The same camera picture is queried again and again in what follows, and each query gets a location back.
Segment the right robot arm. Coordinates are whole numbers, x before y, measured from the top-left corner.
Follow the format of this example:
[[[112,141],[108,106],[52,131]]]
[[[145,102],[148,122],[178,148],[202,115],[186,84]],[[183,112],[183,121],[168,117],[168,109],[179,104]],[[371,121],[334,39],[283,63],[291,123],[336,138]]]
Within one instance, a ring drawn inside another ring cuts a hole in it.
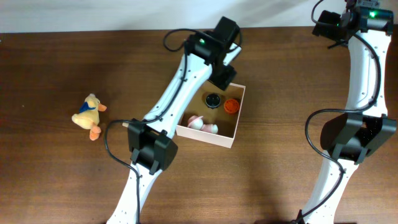
[[[347,1],[342,14],[323,11],[312,34],[347,47],[350,54],[349,93],[339,115],[321,132],[323,162],[309,201],[294,223],[333,223],[351,176],[397,130],[388,118],[384,97],[386,54],[392,39],[394,13],[379,1]]]

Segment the yellow plush duck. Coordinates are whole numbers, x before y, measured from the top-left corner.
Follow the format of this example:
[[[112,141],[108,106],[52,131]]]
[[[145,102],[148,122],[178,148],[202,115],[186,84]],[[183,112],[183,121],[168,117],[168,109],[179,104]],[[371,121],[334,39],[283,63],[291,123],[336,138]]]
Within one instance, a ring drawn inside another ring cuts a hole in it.
[[[107,106],[103,105],[95,94],[90,93],[79,109],[79,113],[72,116],[72,121],[83,129],[90,131],[89,138],[95,141],[99,138],[101,128],[99,112],[106,111]]]

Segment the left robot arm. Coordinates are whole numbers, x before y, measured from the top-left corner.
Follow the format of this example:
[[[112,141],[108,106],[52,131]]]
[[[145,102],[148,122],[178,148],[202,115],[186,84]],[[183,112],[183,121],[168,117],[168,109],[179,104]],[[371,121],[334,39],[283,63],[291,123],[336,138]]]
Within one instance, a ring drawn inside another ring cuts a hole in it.
[[[205,82],[225,90],[236,76],[230,62],[242,49],[241,43],[235,42],[242,33],[235,21],[222,17],[213,30],[190,32],[180,46],[183,56],[178,70],[155,106],[142,120],[116,119],[109,123],[127,126],[131,161],[126,163],[110,155],[129,169],[129,177],[108,223],[140,222],[141,210],[156,178],[177,154],[175,130],[195,93]]]

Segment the black round cap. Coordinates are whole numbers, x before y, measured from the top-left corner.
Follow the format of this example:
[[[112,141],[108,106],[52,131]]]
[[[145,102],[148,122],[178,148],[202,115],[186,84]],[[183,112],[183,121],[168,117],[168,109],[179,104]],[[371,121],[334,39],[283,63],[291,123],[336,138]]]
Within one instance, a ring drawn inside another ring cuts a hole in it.
[[[205,98],[205,104],[208,108],[211,109],[216,109],[220,106],[221,104],[221,97],[219,94],[216,93],[210,93],[209,95],[206,96]]]

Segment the white cardboard box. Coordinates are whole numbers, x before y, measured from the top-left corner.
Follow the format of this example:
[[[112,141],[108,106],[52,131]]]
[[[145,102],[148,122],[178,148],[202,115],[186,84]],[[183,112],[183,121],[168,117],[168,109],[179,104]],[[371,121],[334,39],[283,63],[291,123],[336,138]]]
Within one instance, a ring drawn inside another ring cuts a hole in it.
[[[222,91],[210,82],[205,82],[195,93],[182,118],[180,118],[176,127],[177,135],[230,148],[235,139],[245,90],[246,87],[244,85],[231,83],[225,91]],[[205,103],[206,97],[212,93],[217,94],[221,98],[219,107],[215,109],[207,107]],[[226,112],[224,104],[228,100],[236,100],[238,102],[236,107],[237,112],[233,114]],[[200,116],[205,124],[217,125],[218,132],[212,134],[190,128],[188,120],[192,116]]]

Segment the orange round ball toy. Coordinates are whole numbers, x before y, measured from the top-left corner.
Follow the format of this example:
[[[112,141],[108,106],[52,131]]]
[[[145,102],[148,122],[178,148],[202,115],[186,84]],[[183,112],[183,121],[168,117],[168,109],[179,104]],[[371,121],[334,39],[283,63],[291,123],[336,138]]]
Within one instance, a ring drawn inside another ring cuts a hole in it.
[[[231,98],[224,102],[223,108],[227,114],[236,114],[240,109],[240,104],[238,100]]]

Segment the pink hat duck figurine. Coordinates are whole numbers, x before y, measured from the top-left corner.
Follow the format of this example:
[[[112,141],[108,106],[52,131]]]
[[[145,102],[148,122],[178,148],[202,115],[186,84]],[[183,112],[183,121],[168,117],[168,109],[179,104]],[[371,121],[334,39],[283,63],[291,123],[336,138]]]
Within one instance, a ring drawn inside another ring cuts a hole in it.
[[[187,127],[211,134],[218,133],[218,126],[216,124],[205,124],[203,121],[203,116],[191,116],[188,119]]]

